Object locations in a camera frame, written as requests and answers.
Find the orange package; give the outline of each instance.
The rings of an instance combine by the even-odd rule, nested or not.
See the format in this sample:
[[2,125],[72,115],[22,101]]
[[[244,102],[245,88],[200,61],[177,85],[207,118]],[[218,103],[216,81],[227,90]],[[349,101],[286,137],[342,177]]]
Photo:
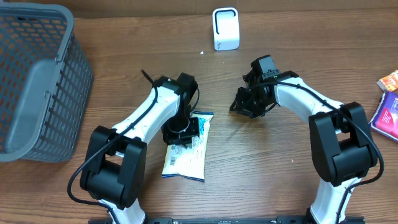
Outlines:
[[398,89],[398,70],[392,72],[390,75],[381,78],[377,85],[387,92],[387,91],[396,91]]

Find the wire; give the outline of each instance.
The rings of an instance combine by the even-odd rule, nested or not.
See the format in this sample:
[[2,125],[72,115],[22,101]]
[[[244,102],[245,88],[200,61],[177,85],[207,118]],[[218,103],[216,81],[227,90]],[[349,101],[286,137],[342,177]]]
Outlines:
[[[150,78],[150,76],[143,70],[141,70],[141,72],[148,79],[148,81],[152,84],[152,87],[154,87],[154,81]],[[68,182],[67,192],[68,192],[69,197],[72,200],[74,200],[75,202],[78,202],[78,203],[85,204],[85,205],[97,205],[97,206],[106,208],[107,211],[111,214],[111,216],[112,216],[112,218],[113,218],[113,220],[114,220],[114,222],[116,224],[120,224],[120,222],[119,222],[119,220],[118,220],[113,208],[111,208],[109,205],[104,204],[104,203],[92,202],[92,201],[82,200],[82,199],[76,198],[72,194],[72,184],[73,184],[73,181],[76,179],[77,175],[83,170],[83,168],[85,166],[87,166],[87,164],[89,164],[97,155],[99,155],[103,151],[109,149],[118,139],[120,139],[122,136],[124,136],[124,134],[126,134],[128,131],[133,129],[134,126],[154,107],[155,103],[157,103],[157,97],[158,97],[157,88],[154,87],[154,89],[155,89],[155,98],[152,101],[152,103],[149,105],[148,109],[146,109],[140,115],[140,117],[138,117],[133,123],[131,123],[125,130],[123,130],[115,138],[113,138],[108,143],[106,143],[103,147],[101,147],[101,149],[99,149],[96,153],[94,153],[94,155],[92,155],[90,158],[88,158],[79,168],[77,168],[77,170],[75,171],[75,173],[73,173],[73,175],[70,177],[69,182]]]
[[199,96],[200,96],[199,88],[197,88],[197,90],[198,90],[198,98],[197,98],[197,101],[195,102],[195,104],[192,106],[191,112],[197,107],[197,104],[199,102]]
[[326,100],[322,99],[320,96],[318,96],[317,94],[315,94],[312,90],[309,90],[308,88],[305,88],[301,85],[296,85],[296,84],[292,84],[292,83],[285,83],[285,82],[267,82],[267,83],[261,83],[258,85],[254,85],[249,87],[249,90],[255,87],[259,87],[259,86],[265,86],[265,85],[287,85],[287,86],[292,86],[292,87],[296,87],[299,88],[301,90],[306,91],[307,93],[309,93],[310,95],[312,95],[314,98],[316,98],[317,100],[319,100],[322,104],[324,104],[325,106],[329,107],[330,109],[332,109],[333,111],[336,111],[338,114],[340,114],[342,117],[344,117],[345,120],[347,120],[347,122],[352,125],[355,129],[357,129],[368,141],[368,143],[375,149],[377,157],[379,158],[379,162],[380,162],[380,168],[379,168],[379,172],[377,173],[377,175],[375,177],[373,177],[372,179],[369,180],[364,180],[355,184],[350,185],[349,187],[346,188],[343,198],[341,199],[340,205],[338,207],[337,210],[337,218],[336,218],[336,224],[338,224],[339,219],[340,219],[340,215],[341,215],[341,211],[343,209],[344,203],[346,201],[347,195],[348,193],[352,193],[351,190],[354,187],[358,187],[360,185],[365,185],[365,184],[370,184],[373,183],[375,181],[377,181],[378,179],[380,179],[381,175],[384,172],[384,160],[383,157],[381,156],[380,150],[377,148],[377,146],[375,145],[374,141],[357,125],[354,123],[354,121],[349,118],[347,115],[345,115],[343,112],[341,112],[340,110],[338,110],[337,108],[335,108],[334,106],[330,105]]

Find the wood grain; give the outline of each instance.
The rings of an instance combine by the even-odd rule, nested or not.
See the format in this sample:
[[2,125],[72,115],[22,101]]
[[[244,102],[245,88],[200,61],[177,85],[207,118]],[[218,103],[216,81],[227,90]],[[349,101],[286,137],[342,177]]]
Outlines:
[[[198,109],[214,111],[205,183],[162,179],[166,145],[149,144],[139,197],[150,217],[259,218],[304,214],[319,178],[312,165],[308,126],[285,108],[250,120],[228,112],[241,75],[257,57],[271,54],[282,71],[342,102],[361,103],[370,118],[382,95],[376,81],[397,69],[398,9],[252,13],[240,15],[238,50],[213,50],[210,16],[77,19],[75,34],[95,73],[80,141],[60,164],[0,164],[0,223],[86,223],[106,218],[102,208],[72,202],[67,182],[83,162],[91,132],[111,127],[148,96],[153,78],[196,77]],[[380,181],[355,189],[349,215],[369,223],[398,223],[397,143],[373,133],[384,155]],[[378,166],[369,171],[376,175]],[[90,199],[78,184],[73,191]]]
[[60,4],[75,17],[182,16],[211,14],[219,7],[239,12],[284,12],[332,9],[380,9],[398,7],[398,0],[6,0]]

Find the purple package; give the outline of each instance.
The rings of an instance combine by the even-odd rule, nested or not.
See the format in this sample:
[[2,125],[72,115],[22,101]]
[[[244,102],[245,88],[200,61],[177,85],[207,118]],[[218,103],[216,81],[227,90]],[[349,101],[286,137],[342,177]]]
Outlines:
[[383,94],[379,107],[370,122],[371,129],[398,142],[398,95]]

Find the basket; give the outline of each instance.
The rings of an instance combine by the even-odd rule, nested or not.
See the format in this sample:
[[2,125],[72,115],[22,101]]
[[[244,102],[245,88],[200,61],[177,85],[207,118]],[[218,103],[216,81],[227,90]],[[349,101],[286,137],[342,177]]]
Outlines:
[[93,83],[58,5],[0,3],[0,161],[72,157]]

